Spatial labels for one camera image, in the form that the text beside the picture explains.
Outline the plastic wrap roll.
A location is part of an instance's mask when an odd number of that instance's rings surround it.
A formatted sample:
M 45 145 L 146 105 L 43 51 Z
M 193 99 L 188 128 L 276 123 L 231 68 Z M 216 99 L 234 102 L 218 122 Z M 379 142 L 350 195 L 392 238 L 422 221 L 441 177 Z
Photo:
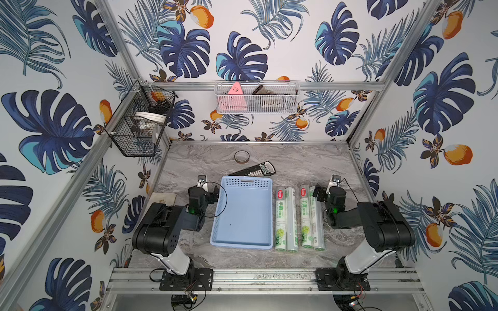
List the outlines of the plastic wrap roll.
M 298 230 L 297 230 L 297 213 L 296 213 L 296 195 L 292 187 L 285 189 L 285 208 L 286 208 L 286 225 L 287 225 L 287 251 L 291 253 L 298 252 Z
M 313 249 L 313 227 L 311 221 L 309 185 L 302 185 L 300 187 L 300 214 L 302 247 Z
M 275 211 L 275 249 L 276 251 L 287 251 L 287 222 L 286 222 L 286 205 L 285 189 L 277 188 L 276 190 L 276 211 Z
M 322 203 L 318 201 L 318 197 L 314 196 L 315 186 L 310 187 L 310 207 L 311 220 L 313 227 L 313 247 L 316 251 L 325 251 L 326 245 L 324 240 L 324 222 Z

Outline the light blue plastic basket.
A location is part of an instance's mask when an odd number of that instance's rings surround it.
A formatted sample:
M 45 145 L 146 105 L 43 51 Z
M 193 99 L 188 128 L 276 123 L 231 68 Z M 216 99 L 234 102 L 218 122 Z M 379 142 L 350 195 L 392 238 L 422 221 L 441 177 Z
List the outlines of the light blue plastic basket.
M 210 244 L 216 247 L 270 250 L 274 245 L 273 181 L 224 176 Z

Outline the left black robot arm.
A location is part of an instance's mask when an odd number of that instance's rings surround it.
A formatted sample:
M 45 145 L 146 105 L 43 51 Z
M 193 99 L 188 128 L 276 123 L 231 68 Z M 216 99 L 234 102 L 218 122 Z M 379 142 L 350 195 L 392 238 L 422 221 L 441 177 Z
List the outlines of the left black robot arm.
M 224 188 L 214 184 L 209 191 L 202 183 L 188 189 L 189 203 L 185 206 L 168 206 L 154 202 L 138 224 L 132 237 L 132 247 L 157 259 L 171 275 L 190 273 L 193 263 L 177 247 L 182 231 L 200 231 L 209 217 L 207 207 L 217 203 Z

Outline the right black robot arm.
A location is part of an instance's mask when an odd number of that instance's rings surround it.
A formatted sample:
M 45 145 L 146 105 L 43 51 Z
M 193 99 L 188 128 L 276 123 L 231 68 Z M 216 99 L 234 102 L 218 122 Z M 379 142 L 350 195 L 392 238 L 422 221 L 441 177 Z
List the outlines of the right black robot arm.
M 414 230 L 391 201 L 357 202 L 346 210 L 346 191 L 338 186 L 316 186 L 312 198 L 325 204 L 321 215 L 333 229 L 362 228 L 364 241 L 349 255 L 342 257 L 337 271 L 344 276 L 365 275 L 379 260 L 413 246 Z

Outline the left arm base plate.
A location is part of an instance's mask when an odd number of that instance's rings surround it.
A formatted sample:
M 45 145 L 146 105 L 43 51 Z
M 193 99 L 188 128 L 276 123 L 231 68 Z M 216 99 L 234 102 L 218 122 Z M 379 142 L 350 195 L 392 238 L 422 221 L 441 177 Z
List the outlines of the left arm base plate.
M 212 290 L 214 270 L 210 268 L 190 268 L 185 275 L 163 273 L 160 291 L 207 291 Z

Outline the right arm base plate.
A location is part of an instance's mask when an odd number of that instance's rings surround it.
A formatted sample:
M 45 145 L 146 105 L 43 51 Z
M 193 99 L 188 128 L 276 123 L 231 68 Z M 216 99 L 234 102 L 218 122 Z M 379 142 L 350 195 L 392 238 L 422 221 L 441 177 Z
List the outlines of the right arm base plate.
M 342 266 L 336 268 L 317 268 L 316 283 L 319 291 L 357 291 L 371 290 L 368 274 L 353 274 Z

